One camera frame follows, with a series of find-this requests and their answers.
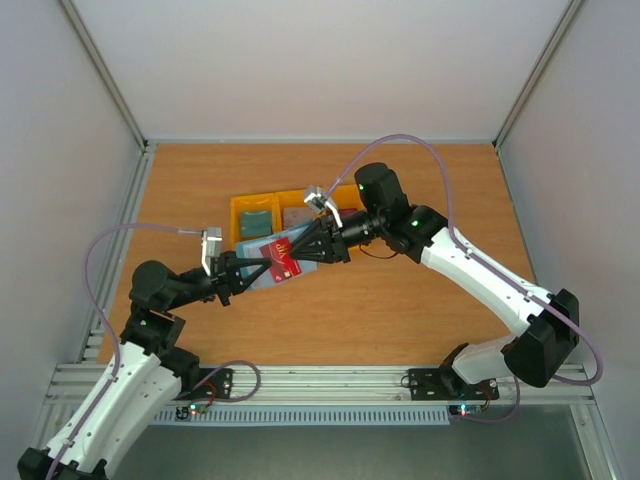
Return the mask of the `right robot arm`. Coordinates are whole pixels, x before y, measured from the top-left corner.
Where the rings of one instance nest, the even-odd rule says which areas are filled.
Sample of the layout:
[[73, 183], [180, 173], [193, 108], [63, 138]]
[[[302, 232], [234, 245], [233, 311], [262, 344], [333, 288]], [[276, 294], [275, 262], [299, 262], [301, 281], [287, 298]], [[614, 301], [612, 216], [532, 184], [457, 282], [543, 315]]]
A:
[[295, 260], [347, 263], [349, 250], [381, 239], [396, 254], [440, 273], [485, 305], [508, 335], [482, 344], [463, 343], [439, 367], [450, 397], [468, 393], [485, 380], [514, 376], [543, 388], [577, 346], [579, 303], [569, 291], [552, 294], [477, 250], [436, 210], [409, 202], [396, 173], [372, 163], [355, 173], [363, 209], [345, 218], [318, 187], [305, 203], [317, 218], [290, 250]]

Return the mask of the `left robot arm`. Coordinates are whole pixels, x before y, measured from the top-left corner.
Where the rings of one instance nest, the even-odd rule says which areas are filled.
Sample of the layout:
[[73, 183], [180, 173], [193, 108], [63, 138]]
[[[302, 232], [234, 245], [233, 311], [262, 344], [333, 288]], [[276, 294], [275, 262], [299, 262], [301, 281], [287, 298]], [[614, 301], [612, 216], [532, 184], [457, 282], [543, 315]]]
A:
[[104, 373], [75, 414], [41, 449], [29, 448], [22, 479], [109, 479], [154, 417], [170, 401], [195, 395], [205, 377], [197, 355], [177, 347], [184, 319], [174, 310], [245, 292], [271, 266], [227, 251], [208, 266], [176, 274], [159, 261], [132, 276], [130, 316]]

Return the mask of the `blue leather card holder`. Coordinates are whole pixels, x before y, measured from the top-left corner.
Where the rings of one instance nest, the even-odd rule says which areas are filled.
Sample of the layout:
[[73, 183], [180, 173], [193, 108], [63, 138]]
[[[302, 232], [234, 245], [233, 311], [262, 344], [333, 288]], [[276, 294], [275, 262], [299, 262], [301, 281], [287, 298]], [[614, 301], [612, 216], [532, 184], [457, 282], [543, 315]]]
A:
[[310, 225], [311, 222], [307, 221], [279, 233], [236, 244], [235, 250], [239, 258], [271, 261], [271, 266], [248, 287], [249, 291], [279, 286], [318, 269], [317, 262], [294, 260], [289, 255], [293, 241]]

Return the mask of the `red card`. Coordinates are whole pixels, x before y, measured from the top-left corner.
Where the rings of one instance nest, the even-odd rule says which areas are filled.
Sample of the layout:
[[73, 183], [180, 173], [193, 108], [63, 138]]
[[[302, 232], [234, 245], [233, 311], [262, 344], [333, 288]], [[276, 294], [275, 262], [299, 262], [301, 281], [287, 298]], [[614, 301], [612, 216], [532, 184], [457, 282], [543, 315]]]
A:
[[259, 248], [262, 256], [272, 262], [269, 272], [275, 284], [302, 274], [300, 264], [289, 256], [290, 249], [291, 242], [286, 237], [273, 240]]

